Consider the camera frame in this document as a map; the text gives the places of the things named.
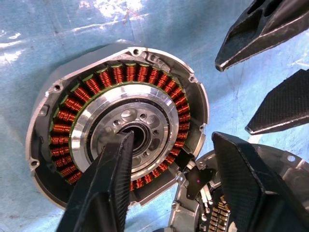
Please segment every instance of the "electric motor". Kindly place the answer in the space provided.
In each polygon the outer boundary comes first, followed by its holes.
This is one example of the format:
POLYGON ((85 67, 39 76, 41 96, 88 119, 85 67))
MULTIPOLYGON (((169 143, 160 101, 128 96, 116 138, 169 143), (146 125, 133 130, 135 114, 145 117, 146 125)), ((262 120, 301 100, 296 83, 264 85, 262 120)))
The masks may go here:
POLYGON ((26 138, 34 182, 59 207, 119 132, 134 131, 131 202, 176 183, 197 157, 209 108, 203 85, 178 58, 116 43, 56 69, 36 100, 26 138))

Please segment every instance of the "copper winding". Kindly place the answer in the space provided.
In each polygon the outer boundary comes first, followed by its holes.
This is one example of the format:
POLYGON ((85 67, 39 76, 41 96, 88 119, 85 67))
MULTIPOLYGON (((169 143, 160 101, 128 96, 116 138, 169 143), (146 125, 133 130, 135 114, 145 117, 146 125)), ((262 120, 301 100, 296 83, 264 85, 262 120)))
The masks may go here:
POLYGON ((145 82, 147 73, 148 73, 148 66, 141 65, 140 70, 139 70, 139 74, 137 76, 137 80, 140 81, 140 82, 145 82))
POLYGON ((160 165, 159 165, 159 168, 162 170, 162 171, 165 171, 167 168, 168 168, 168 165, 166 164, 166 163, 161 163, 160 165))
POLYGON ((66 122, 73 122, 76 115, 66 110, 59 110, 57 118, 66 122))
POLYGON ((70 149, 68 146, 56 147, 50 150, 53 156, 63 156, 67 153, 70 153, 70 149))
POLYGON ((175 100, 182 92, 183 90, 180 87, 177 87, 174 91, 170 92, 169 95, 173 100, 175 100))
POLYGON ((63 176, 67 176, 67 175, 73 173, 75 170, 76 170, 76 167, 75 167, 74 164, 72 164, 71 166, 66 167, 65 169, 61 170, 60 172, 63 176))
POLYGON ((163 73, 158 80, 157 86, 159 88, 162 88, 165 85, 165 83, 168 81, 168 79, 169 79, 169 76, 166 73, 163 73))
POLYGON ((124 74, 122 72, 122 65, 112 66, 112 72, 117 84, 123 83, 124 74))
POLYGON ((54 124, 53 132, 69 133, 71 126, 65 124, 54 124))
POLYGON ((81 176, 82 176, 82 172, 77 171, 77 173, 74 173, 72 176, 68 178, 68 181, 70 182, 70 184, 74 184, 76 181, 79 180, 79 178, 81 178, 81 176))
POLYGON ((131 182, 130 182, 130 191, 133 191, 133 190, 134 190, 134 182, 131 181, 131 182))
POLYGON ((94 77, 91 77, 89 80, 85 81, 85 83, 93 94, 100 92, 100 87, 94 77))
POLYGON ((173 80, 170 80, 167 85, 164 87, 164 91, 169 94, 176 86, 176 82, 173 80))
POLYGON ((186 121, 189 121, 189 119, 190 119, 190 114, 179 116, 179 122, 186 122, 186 121))
POLYGON ((110 74, 108 73, 107 68, 102 70, 101 73, 99 74, 100 80, 102 84, 104 85, 105 88, 112 86, 112 79, 110 77, 110 74))
POLYGON ((169 164, 173 163, 175 161, 175 157, 172 155, 168 155, 165 159, 165 161, 169 164))
POLYGON ((189 110, 189 105, 182 105, 181 107, 177 108, 178 114, 181 115, 186 113, 189 110))
POLYGON ((188 137, 188 132, 180 132, 177 134, 177 139, 186 139, 188 137))
POLYGON ((184 146, 184 141, 179 141, 179 140, 176 140, 175 144, 174 144, 174 147, 183 147, 184 146))
POLYGON ((180 149, 178 149, 178 148, 173 148, 173 149, 170 151, 170 153, 171 153, 172 155, 174 155, 174 156, 178 156, 179 153, 180 153, 180 149))
POLYGON ((180 131, 186 131, 190 128, 190 123, 181 123, 179 124, 179 130, 180 131))
POLYGON ((126 81, 134 81, 136 64, 126 64, 126 81))
POLYGON ((63 167, 72 162, 72 158, 70 155, 59 158, 55 161, 57 167, 63 167))
POLYGON ((175 102, 175 105, 176 107, 184 104, 185 102, 187 101, 187 98, 185 98, 185 96, 182 96, 180 97, 176 102, 175 102))
POLYGON ((68 144, 69 137, 68 136, 53 136, 50 138, 50 143, 54 145, 58 144, 68 144))
POLYGON ((78 89, 76 89, 74 91, 74 94, 76 97, 78 97, 80 100, 82 100, 83 102, 87 102, 90 99, 89 94, 87 93, 86 90, 84 90, 82 87, 79 87, 78 89))
POLYGON ((136 188, 139 189, 140 187, 143 187, 143 186, 144 186, 143 179, 142 178, 137 179, 136 180, 136 188))
POLYGON ((153 180, 153 178, 152 178, 151 174, 147 174, 146 176, 144 176, 144 180, 145 180, 146 184, 148 184, 153 180))
POLYGON ((67 98, 64 102, 64 105, 74 111, 80 111, 83 107, 78 101, 72 98, 67 98))
POLYGON ((157 168, 155 168, 152 172, 151 172, 155 178, 157 178, 158 176, 160 176, 160 172, 157 168))
POLYGON ((158 69, 156 69, 156 68, 153 68, 152 70, 151 70, 151 73, 150 73, 150 76, 149 76, 149 83, 150 84, 155 84, 155 82, 157 81, 157 79, 158 79, 158 77, 159 77, 159 70, 158 69))

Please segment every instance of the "mounting hole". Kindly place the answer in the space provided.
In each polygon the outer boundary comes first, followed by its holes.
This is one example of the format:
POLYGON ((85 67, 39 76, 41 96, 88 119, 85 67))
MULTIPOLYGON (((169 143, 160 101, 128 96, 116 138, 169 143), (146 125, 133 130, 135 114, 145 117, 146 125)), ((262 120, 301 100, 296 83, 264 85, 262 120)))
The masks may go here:
POLYGON ((146 119, 146 117, 147 117, 147 115, 146 115, 146 114, 144 114, 144 113, 140 114, 140 119, 141 119, 141 120, 145 120, 145 119, 146 119))
POLYGON ((134 55, 138 55, 140 53, 140 51, 138 49, 134 49, 133 54, 134 55))
POLYGON ((288 161, 290 161, 290 162, 294 162, 294 161, 295 161, 295 157, 294 157, 294 156, 289 155, 289 156, 288 156, 288 161))
POLYGON ((158 130, 155 130, 154 132, 153 132, 153 135, 154 136, 157 136, 159 134, 159 131, 158 130))
POLYGON ((112 124, 113 124, 114 127, 118 127, 120 125, 120 121, 115 120, 112 124))
POLYGON ((38 165, 38 162, 37 161, 32 161, 31 162, 31 166, 37 166, 38 165))
POLYGON ((61 90, 61 86, 60 85, 55 85, 54 86, 54 90, 55 91, 60 91, 61 90))

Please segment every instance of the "inner ring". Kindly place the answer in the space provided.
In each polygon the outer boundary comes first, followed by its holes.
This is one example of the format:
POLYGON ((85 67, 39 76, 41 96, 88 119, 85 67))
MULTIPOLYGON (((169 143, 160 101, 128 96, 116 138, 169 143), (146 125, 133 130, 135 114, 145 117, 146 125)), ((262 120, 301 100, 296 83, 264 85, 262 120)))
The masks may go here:
MULTIPOLYGON (((91 132, 90 129, 92 128, 94 122, 97 121, 99 117, 102 117, 102 115, 106 115, 109 111, 117 109, 119 105, 132 101, 147 101, 150 105, 157 105, 164 112, 164 114, 166 114, 165 120, 169 124, 170 129, 167 135, 167 142, 165 142, 165 146, 162 147, 162 151, 160 152, 159 156, 155 157, 155 160, 152 160, 151 162, 146 162, 145 165, 147 166, 143 167, 142 169, 140 169, 140 167, 136 169, 132 168, 131 180, 136 180, 150 173, 164 161, 177 138, 179 120, 176 106, 172 99, 159 88, 150 84, 136 83, 118 86, 103 93, 95 100, 93 100, 80 113, 77 120, 74 122, 71 130, 69 146, 71 148, 73 161, 81 172, 84 172, 92 162, 89 159, 87 143, 89 142, 88 135, 91 132)), ((156 132, 152 131, 150 136, 153 136, 153 134, 156 134, 156 132)))

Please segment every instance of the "blue plastic sheet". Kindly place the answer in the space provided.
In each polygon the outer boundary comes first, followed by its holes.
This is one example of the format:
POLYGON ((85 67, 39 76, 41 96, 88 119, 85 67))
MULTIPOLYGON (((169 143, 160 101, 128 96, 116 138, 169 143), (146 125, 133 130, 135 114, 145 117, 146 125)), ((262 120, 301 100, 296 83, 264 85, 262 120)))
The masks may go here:
MULTIPOLYGON (((221 131, 275 146, 309 160, 305 125, 251 137, 244 127, 266 94, 309 68, 309 31, 225 73, 214 60, 223 39, 252 0, 10 0, 0 1, 0 229, 54 231, 62 210, 36 189, 25 161, 32 106, 59 65, 119 40, 169 52, 193 68, 210 102, 202 154, 221 131)), ((126 232, 168 223, 176 188, 130 209, 126 232)))

